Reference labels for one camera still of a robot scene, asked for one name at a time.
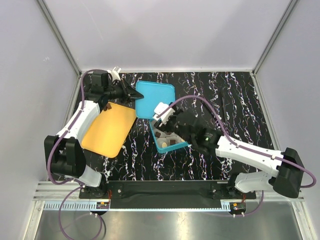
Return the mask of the teal tin lid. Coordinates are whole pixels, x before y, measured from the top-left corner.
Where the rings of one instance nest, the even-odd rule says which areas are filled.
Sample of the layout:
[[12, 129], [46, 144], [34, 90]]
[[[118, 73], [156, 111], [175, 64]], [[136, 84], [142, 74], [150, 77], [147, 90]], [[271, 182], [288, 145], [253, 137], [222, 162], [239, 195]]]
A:
[[154, 109], [162, 102], [170, 104], [176, 100], [175, 87], [167, 83], [138, 81], [135, 90], [143, 95], [135, 101], [135, 112], [139, 119], [152, 119]]

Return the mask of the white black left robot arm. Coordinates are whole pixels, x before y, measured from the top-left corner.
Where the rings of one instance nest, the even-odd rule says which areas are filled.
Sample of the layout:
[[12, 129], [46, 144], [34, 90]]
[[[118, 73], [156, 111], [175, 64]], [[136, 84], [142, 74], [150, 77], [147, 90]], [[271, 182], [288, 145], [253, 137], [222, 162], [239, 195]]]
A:
[[46, 170], [55, 185], [75, 181], [97, 198], [108, 193], [105, 176], [92, 169], [84, 150], [114, 158], [120, 152], [134, 122], [136, 111], [126, 105], [143, 99], [120, 78], [121, 68], [91, 69], [91, 83], [84, 88], [80, 79], [81, 101], [68, 123], [56, 135], [44, 140]]

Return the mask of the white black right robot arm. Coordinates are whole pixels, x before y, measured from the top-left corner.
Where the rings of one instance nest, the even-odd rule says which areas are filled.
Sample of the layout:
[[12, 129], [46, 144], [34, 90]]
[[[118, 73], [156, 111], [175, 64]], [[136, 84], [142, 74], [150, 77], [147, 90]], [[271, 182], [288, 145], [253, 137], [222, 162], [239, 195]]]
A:
[[296, 150], [288, 147], [282, 152], [242, 142], [206, 126], [191, 113], [162, 102], [155, 107], [153, 119], [156, 129], [178, 135], [203, 155], [232, 159], [258, 169], [234, 173], [226, 185], [230, 197], [271, 190], [287, 198], [299, 196], [303, 164]]

